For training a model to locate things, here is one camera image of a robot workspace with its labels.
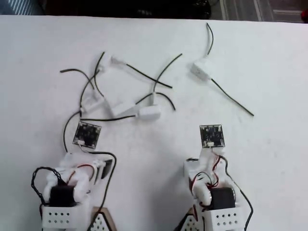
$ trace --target small square circuit board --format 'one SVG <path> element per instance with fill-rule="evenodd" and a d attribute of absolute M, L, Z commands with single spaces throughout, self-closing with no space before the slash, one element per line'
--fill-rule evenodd
<path fill-rule="evenodd" d="M 73 144 L 81 145 L 88 148 L 96 148 L 98 137 L 100 136 L 102 127 L 79 122 Z"/>
<path fill-rule="evenodd" d="M 225 146 L 221 124 L 200 125 L 200 134 L 202 148 L 218 148 Z"/>

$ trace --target white 3d-printed part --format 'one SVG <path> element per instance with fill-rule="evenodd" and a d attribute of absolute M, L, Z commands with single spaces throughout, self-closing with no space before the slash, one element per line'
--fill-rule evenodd
<path fill-rule="evenodd" d="M 90 199 L 74 207 L 42 207 L 42 226 L 45 229 L 87 230 L 91 215 Z"/>
<path fill-rule="evenodd" d="M 197 227 L 197 222 L 195 220 L 195 218 L 193 217 L 193 215 L 189 215 L 187 216 L 181 231 L 199 231 L 200 229 L 198 229 Z"/>
<path fill-rule="evenodd" d="M 97 215 L 90 231 L 110 231 L 107 222 L 102 214 Z"/>
<path fill-rule="evenodd" d="M 206 231 L 227 231 L 243 229 L 245 226 L 242 208 L 209 210 L 203 213 Z"/>

